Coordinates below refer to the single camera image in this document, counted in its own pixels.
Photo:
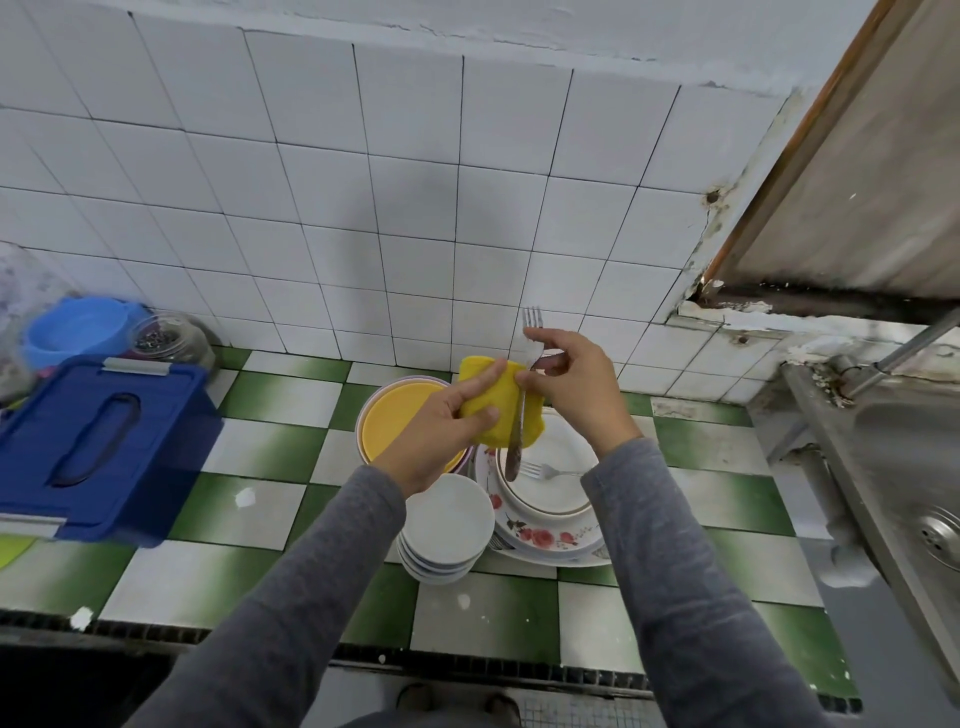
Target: plate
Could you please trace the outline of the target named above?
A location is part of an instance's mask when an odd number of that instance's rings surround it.
[[[538,480],[521,472],[514,482],[508,483],[504,476],[506,458],[507,451],[499,450],[496,467],[507,496],[521,509],[547,519],[565,519],[590,508],[579,476],[557,475],[550,480]],[[597,464],[597,456],[587,440],[557,414],[557,410],[549,407],[543,408],[543,434],[523,450],[523,459],[578,473],[586,473]]]
[[[477,482],[490,497],[495,531],[511,546],[537,554],[554,565],[581,558],[600,547],[603,534],[592,508],[565,519],[545,519],[517,510],[505,496],[495,458],[493,448],[483,447],[477,451]]]

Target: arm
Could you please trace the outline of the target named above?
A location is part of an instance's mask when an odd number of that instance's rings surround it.
[[[550,398],[600,460],[583,478],[667,723],[674,728],[826,726],[753,605],[717,565],[657,446],[627,412],[613,365],[571,331],[528,328],[564,354],[520,386]]]

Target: white stain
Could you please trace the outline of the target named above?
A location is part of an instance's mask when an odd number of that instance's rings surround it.
[[[70,618],[70,626],[83,632],[93,621],[93,610],[89,607],[81,607]]]
[[[253,492],[253,488],[244,488],[233,499],[237,503],[237,508],[247,508],[256,503],[256,493]]]

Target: wall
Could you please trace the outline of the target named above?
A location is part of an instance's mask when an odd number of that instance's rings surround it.
[[[766,354],[738,344],[732,366],[698,355],[716,325],[663,324],[809,89],[212,22],[230,12],[0,0],[0,239],[242,347],[456,368],[509,354],[538,304],[625,389],[735,397]]]

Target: floral plate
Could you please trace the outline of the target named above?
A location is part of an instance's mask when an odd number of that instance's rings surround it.
[[[592,508],[563,520],[535,520],[515,510],[504,497],[495,457],[493,448],[478,449],[476,480],[490,496],[496,518],[495,533],[506,543],[517,551],[536,554],[551,563],[588,556],[603,545],[603,534]]]

